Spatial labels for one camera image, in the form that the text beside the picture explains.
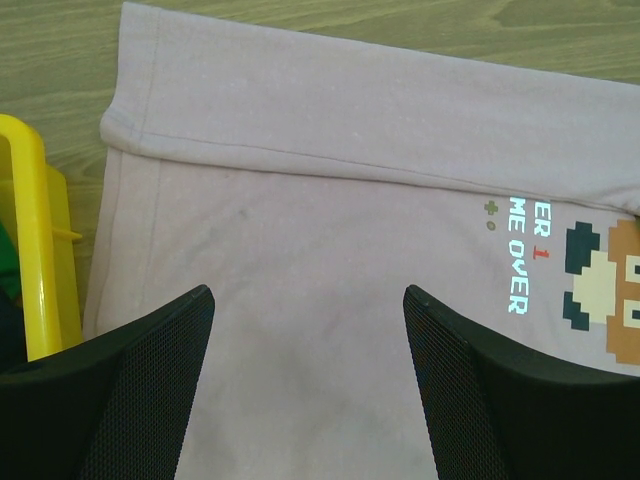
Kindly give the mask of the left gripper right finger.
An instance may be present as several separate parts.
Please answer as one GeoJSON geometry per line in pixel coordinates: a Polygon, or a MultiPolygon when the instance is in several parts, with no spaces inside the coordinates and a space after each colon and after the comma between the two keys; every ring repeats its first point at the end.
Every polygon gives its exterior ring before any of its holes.
{"type": "Polygon", "coordinates": [[[636,479],[639,380],[546,355],[406,288],[440,479],[636,479]]]}

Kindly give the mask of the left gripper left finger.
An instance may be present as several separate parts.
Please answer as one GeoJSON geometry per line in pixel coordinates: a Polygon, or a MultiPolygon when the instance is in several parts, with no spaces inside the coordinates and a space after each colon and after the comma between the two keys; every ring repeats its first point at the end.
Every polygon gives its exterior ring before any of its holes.
{"type": "Polygon", "coordinates": [[[1,375],[4,479],[172,479],[211,333],[199,285],[1,375]]]}

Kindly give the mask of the pink printed t-shirt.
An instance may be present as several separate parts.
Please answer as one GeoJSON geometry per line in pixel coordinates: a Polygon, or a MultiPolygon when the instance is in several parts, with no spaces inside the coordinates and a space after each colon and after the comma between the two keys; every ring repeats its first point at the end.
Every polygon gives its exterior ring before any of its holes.
{"type": "Polygon", "coordinates": [[[546,354],[639,372],[634,85],[126,3],[84,315],[196,285],[181,479],[432,479],[415,284],[546,354]]]}

